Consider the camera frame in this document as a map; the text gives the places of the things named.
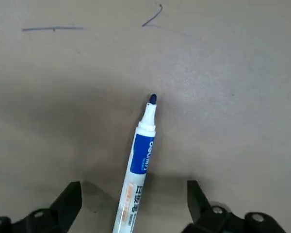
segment gray surface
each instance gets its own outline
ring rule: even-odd
[[[73,25],[86,30],[21,32]],[[81,179],[72,232],[108,232],[149,92],[157,140],[136,232],[190,221],[187,178],[291,232],[291,0],[1,0],[0,215]],[[110,197],[96,209],[95,188]]]

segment blue ink line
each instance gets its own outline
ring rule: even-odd
[[[43,27],[43,28],[22,28],[22,32],[31,32],[31,31],[42,31],[42,30],[83,30],[85,29],[84,27],[61,27],[61,26],[56,26],[56,27]]]
[[[141,27],[145,27],[149,22],[151,22],[152,20],[154,20],[163,10],[163,6],[162,4],[160,4],[160,10],[156,13],[155,16],[153,16],[151,19],[149,19],[146,23],[144,23]]]

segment blue marker tip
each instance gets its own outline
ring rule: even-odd
[[[149,103],[156,104],[156,95],[152,94],[149,99]]]

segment white marker barrel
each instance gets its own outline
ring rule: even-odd
[[[133,231],[152,154],[155,137],[155,110],[156,101],[147,103],[144,116],[136,128],[113,233],[131,233]]]

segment blue label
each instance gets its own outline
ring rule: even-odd
[[[133,157],[130,171],[135,174],[146,174],[149,167],[154,137],[136,134],[133,146]]]

